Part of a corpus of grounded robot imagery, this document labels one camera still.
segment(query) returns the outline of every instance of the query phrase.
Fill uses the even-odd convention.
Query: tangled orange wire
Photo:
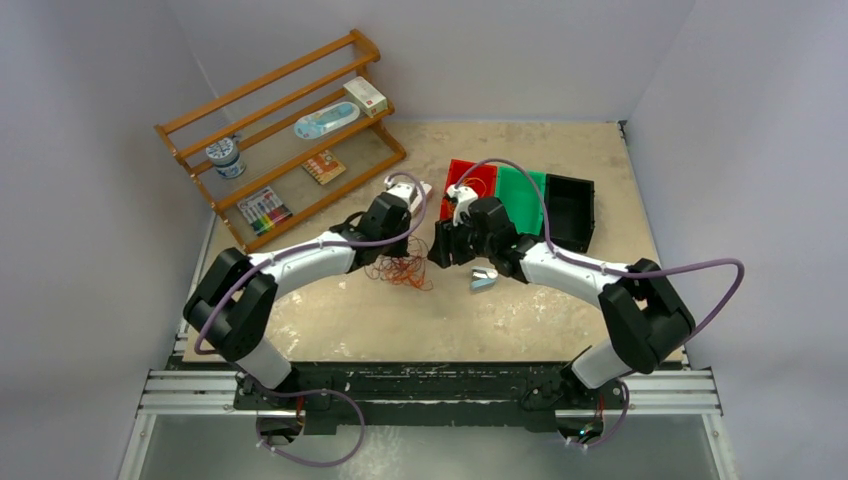
[[[392,285],[409,285],[419,290],[433,289],[433,282],[425,278],[429,247],[418,237],[409,237],[409,256],[403,258],[380,257],[365,267],[365,275],[372,280],[383,280]]]
[[[471,189],[474,190],[474,192],[477,193],[478,197],[483,197],[483,196],[486,195],[486,182],[484,182],[483,180],[481,180],[477,177],[468,177],[468,178],[466,178],[465,180],[462,181],[462,184],[465,185],[466,187],[471,187]],[[453,216],[453,210],[456,208],[456,206],[454,204],[450,203],[450,202],[447,202],[447,206],[448,206],[448,215],[450,215],[452,217]]]

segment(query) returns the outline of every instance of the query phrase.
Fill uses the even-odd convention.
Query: black bin
[[[552,174],[545,181],[551,240],[566,250],[586,253],[595,231],[595,182]],[[544,225],[539,234],[545,234]]]

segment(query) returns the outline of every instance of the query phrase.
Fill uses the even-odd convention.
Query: small cardboard box
[[[344,84],[348,98],[369,117],[373,117],[388,108],[389,102],[373,85],[362,77],[356,77]]]

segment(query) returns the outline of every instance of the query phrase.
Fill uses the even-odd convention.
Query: wooden rack
[[[300,88],[284,97],[270,103],[269,105],[260,108],[259,110],[247,115],[246,117],[231,123],[229,126],[218,130],[217,132],[208,135],[207,137],[199,140],[186,148],[179,149],[175,146],[171,134],[174,132],[187,127],[188,125],[197,122],[198,120],[206,117],[207,115],[235,102],[236,100],[249,95],[260,88],[263,88],[281,78],[300,70],[301,68],[314,63],[315,61],[326,57],[344,47],[352,45],[355,50],[355,58],[354,60],[345,65],[342,68],[339,68],[335,71],[332,71],[323,77],[315,80],[309,85]],[[366,180],[374,177],[382,170],[390,167],[391,165],[399,162],[400,160],[406,157],[406,150],[404,150],[403,146],[392,137],[386,128],[383,125],[383,118],[388,115],[394,113],[394,105],[389,100],[388,108],[374,117],[363,116],[358,120],[354,121],[351,124],[343,127],[340,131],[334,132],[331,135],[328,135],[327,139],[323,141],[312,140],[308,143],[308,147],[305,151],[286,159],[283,163],[280,163],[268,171],[263,172],[261,175],[257,176],[249,180],[247,183],[241,184],[238,188],[236,188],[231,193],[223,196],[222,198],[214,198],[210,193],[209,189],[206,185],[204,185],[201,180],[201,174],[207,172],[209,170],[214,169],[214,165],[208,159],[205,159],[196,165],[190,165],[187,159],[192,155],[195,155],[199,152],[203,152],[208,145],[211,145],[223,138],[231,137],[236,132],[241,132],[245,128],[253,125],[259,120],[271,115],[272,113],[280,110],[281,108],[292,104],[295,101],[298,101],[302,98],[307,97],[308,95],[316,92],[320,88],[329,85],[330,83],[341,79],[346,75],[359,75],[367,79],[369,82],[373,84],[373,80],[367,71],[367,65],[371,62],[376,62],[380,60],[380,51],[377,49],[377,46],[369,40],[365,35],[363,35],[358,30],[351,30],[351,32],[332,42],[329,43],[318,50],[315,50],[308,55],[305,55],[287,65],[283,65],[282,67],[269,72],[252,82],[249,82],[245,85],[242,85],[239,88],[227,93],[226,95],[222,95],[212,102],[207,103],[206,105],[197,108],[181,117],[172,120],[164,125],[156,125],[154,129],[159,134],[162,141],[171,151],[171,155],[177,160],[177,162],[185,169],[185,171],[189,174],[192,181],[197,188],[200,190],[200,193],[209,202],[209,205],[212,207],[212,210],[221,218],[224,225],[227,226],[230,233],[232,233],[233,237],[235,237],[238,244],[241,248],[246,252],[255,251],[257,248],[265,245],[269,241],[278,237],[280,234],[294,227],[298,223],[303,220],[309,218],[322,208],[326,207],[330,203],[338,200],[343,195],[347,194],[354,188],[362,185]],[[271,137],[278,132],[283,131],[287,127],[293,125],[300,117],[312,113],[316,110],[324,108],[327,105],[330,105],[334,102],[341,100],[345,96],[344,89],[336,90],[329,95],[324,96],[323,98],[315,101],[314,103],[298,110],[297,112],[292,113],[291,115],[283,118],[282,120],[277,121],[276,123],[271,124],[268,127],[265,127],[259,130],[256,133],[253,133],[246,138],[243,138],[239,143],[239,150],[244,153],[245,150],[255,146],[259,142]],[[379,139],[382,140],[385,145],[387,145],[392,154],[385,158],[382,161],[376,162],[373,165],[367,166],[367,169],[358,173],[353,178],[347,180],[340,186],[338,186],[335,190],[330,191],[326,195],[323,195],[319,200],[315,201],[309,206],[306,206],[302,210],[295,211],[294,216],[286,220],[285,222],[276,225],[269,232],[265,233],[256,238],[250,238],[252,232],[242,233],[239,232],[239,228],[233,225],[231,221],[231,217],[233,217],[232,213],[227,213],[229,209],[232,209],[236,206],[236,204],[243,199],[244,197],[256,192],[257,190],[269,185],[271,182],[276,179],[282,177],[286,173],[289,173],[293,169],[297,168],[304,161],[309,158],[317,155],[319,152],[322,152],[328,148],[334,147],[345,140],[350,139],[351,137],[365,131],[366,129],[370,129],[374,134],[376,134]],[[283,195],[280,195],[283,199],[283,202],[286,202],[286,199],[283,198]]]

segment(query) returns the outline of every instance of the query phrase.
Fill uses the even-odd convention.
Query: plastic bin
[[[554,244],[586,253],[595,231],[595,182],[548,174],[545,206]],[[538,232],[544,235],[544,225]]]
[[[448,178],[445,181],[445,188],[442,190],[442,193],[447,191],[448,187],[455,184],[459,177],[462,176],[463,173],[467,172],[471,166],[474,165],[473,162],[466,162],[465,160],[451,160],[450,168],[448,169]],[[465,185],[471,187],[472,190],[477,192],[479,197],[491,197],[495,194],[495,184],[498,180],[498,167],[494,165],[482,165],[477,167],[477,170],[471,173],[471,176],[465,179]],[[444,199],[444,195],[442,195],[442,208],[439,213],[439,220],[447,220],[451,218],[453,215],[453,209],[451,208],[451,204]]]
[[[545,174],[529,172],[533,182],[545,195]],[[501,167],[498,169],[498,185],[495,196],[501,199],[509,219],[515,224],[518,233],[536,235],[542,227],[542,205],[536,196],[533,186],[527,178],[514,168]]]

